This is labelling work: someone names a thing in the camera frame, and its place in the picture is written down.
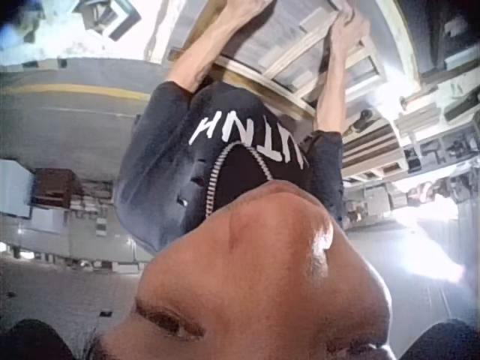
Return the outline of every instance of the finger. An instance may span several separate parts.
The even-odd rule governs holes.
[[[346,14],[346,20],[350,21],[353,16],[353,7],[347,1],[343,1],[342,11]]]

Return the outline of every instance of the yellow road line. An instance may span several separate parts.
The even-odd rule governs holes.
[[[124,90],[122,88],[104,88],[102,86],[77,85],[77,84],[41,84],[5,86],[0,89],[0,95],[18,95],[35,92],[69,92],[75,94],[101,95],[111,98],[120,98],[136,101],[149,101],[150,94]]]

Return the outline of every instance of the man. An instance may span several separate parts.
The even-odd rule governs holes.
[[[134,129],[115,207],[157,257],[129,317],[101,340],[113,359],[387,356],[388,292],[341,230],[345,62],[369,23],[345,4],[331,28],[306,152],[248,91],[192,95],[271,2],[228,0]]]

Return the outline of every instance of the floor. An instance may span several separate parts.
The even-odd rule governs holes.
[[[452,259],[421,227],[380,226],[350,233],[349,237],[390,290],[390,344],[397,356],[439,321],[454,317],[478,325],[477,292],[466,280],[453,283],[442,279],[451,277],[443,269],[454,266]],[[436,256],[439,252],[445,256]],[[438,261],[425,261],[429,257]],[[419,258],[420,263],[412,261]],[[0,269],[0,329],[24,318],[36,318],[58,329],[73,348],[81,348],[83,339],[95,329],[102,332],[122,319],[131,306],[138,281],[138,277],[129,275],[59,271],[4,256],[0,258]],[[16,297],[8,298],[10,291]],[[113,311],[112,318],[99,317],[105,310]]]

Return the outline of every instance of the dark object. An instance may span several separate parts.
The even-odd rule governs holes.
[[[82,14],[86,29],[94,29],[99,34],[103,34],[104,29],[119,17],[111,6],[112,2],[127,14],[127,18],[109,35],[112,40],[118,41],[142,19],[137,9],[128,0],[85,0],[78,4],[75,11]]]
[[[449,17],[449,4],[443,0],[428,0],[430,27],[430,55],[437,70],[445,68],[446,33],[445,24]]]
[[[20,258],[20,247],[19,246],[12,246],[12,253],[14,259]]]
[[[357,134],[360,134],[361,132],[367,130],[375,122],[369,121],[370,119],[372,119],[373,115],[374,114],[371,112],[371,110],[363,110],[360,113],[360,119],[355,121],[352,125],[353,131],[355,131]]]
[[[400,360],[478,360],[479,334],[467,324],[450,320],[425,332]]]
[[[67,66],[68,66],[68,62],[67,62],[66,59],[64,59],[64,58],[59,58],[58,59],[58,67],[59,68],[65,69],[65,68],[67,68]]]
[[[22,64],[24,69],[38,69],[38,61],[29,61]]]
[[[405,158],[408,162],[408,172],[409,173],[416,173],[422,169],[422,162],[419,159],[414,148],[405,149]]]
[[[98,317],[112,317],[113,311],[101,311]]]
[[[421,154],[423,156],[434,154],[437,164],[440,165],[442,163],[447,162],[447,160],[444,157],[440,157],[439,155],[439,152],[442,151],[442,146],[440,145],[440,142],[438,140],[431,140],[429,142],[426,142],[425,144],[422,144],[420,147],[421,147]]]
[[[36,169],[31,204],[69,209],[72,194],[78,190],[76,176],[69,169]]]
[[[445,119],[447,120],[447,122],[450,122],[451,120],[456,119],[461,114],[479,105],[480,104],[479,97],[480,97],[480,87],[471,91],[466,96],[466,99],[462,101],[460,104],[458,104],[457,106],[455,106],[453,109],[449,109],[445,111]]]
[[[44,322],[23,320],[0,336],[2,360],[74,360],[59,334]]]
[[[116,1],[120,8],[128,14],[128,18],[122,22],[115,31],[110,34],[110,38],[114,41],[118,41],[128,30],[130,30],[136,23],[138,23],[142,17],[132,6],[128,0],[113,0]]]
[[[403,110],[407,111],[407,107],[415,100],[423,98],[424,96],[428,96],[433,94],[439,89],[438,85],[429,86],[427,85],[426,88],[423,88],[421,91],[413,94],[409,97],[401,97],[400,98],[400,105],[402,106]]]

